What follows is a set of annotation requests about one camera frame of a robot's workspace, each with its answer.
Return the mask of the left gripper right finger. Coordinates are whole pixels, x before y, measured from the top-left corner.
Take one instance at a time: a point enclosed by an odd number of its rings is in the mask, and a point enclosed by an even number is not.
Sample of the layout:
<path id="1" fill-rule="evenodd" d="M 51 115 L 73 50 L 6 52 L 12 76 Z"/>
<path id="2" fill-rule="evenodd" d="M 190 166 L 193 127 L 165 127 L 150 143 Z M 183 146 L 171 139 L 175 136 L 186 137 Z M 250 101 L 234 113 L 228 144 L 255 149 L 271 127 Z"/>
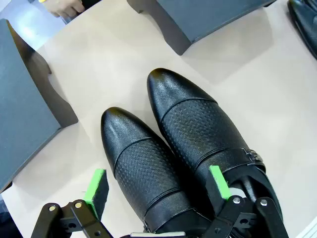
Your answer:
<path id="1" fill-rule="evenodd" d="M 257 238 L 287 238 L 288 233 L 274 201 L 260 197 L 255 202 L 233 195 L 219 166 L 209 166 L 206 190 L 214 210 L 207 238 L 232 238 L 238 229 L 252 231 Z"/>

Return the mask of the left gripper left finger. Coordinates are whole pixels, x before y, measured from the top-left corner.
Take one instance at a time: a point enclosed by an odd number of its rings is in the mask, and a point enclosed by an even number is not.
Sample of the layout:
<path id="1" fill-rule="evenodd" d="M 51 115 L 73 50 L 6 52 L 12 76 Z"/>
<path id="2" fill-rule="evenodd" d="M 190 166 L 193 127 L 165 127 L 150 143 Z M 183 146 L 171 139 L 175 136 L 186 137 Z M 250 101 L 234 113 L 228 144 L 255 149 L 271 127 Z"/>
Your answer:
<path id="1" fill-rule="evenodd" d="M 109 231 L 101 222 L 109 191 L 105 169 L 96 169 L 83 199 L 64 207 L 45 204 L 32 232 L 33 238 L 69 238 L 83 232 L 87 238 L 108 238 Z"/>

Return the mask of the person's right hand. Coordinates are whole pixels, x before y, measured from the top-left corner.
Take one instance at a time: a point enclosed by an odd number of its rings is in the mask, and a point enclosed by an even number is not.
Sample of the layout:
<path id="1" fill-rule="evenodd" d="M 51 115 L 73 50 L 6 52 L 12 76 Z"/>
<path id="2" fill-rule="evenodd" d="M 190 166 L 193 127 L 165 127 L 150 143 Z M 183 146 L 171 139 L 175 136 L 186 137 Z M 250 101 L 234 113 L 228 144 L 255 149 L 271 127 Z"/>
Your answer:
<path id="1" fill-rule="evenodd" d="M 81 0 L 45 0 L 42 4 L 55 17 L 74 17 L 85 11 Z"/>

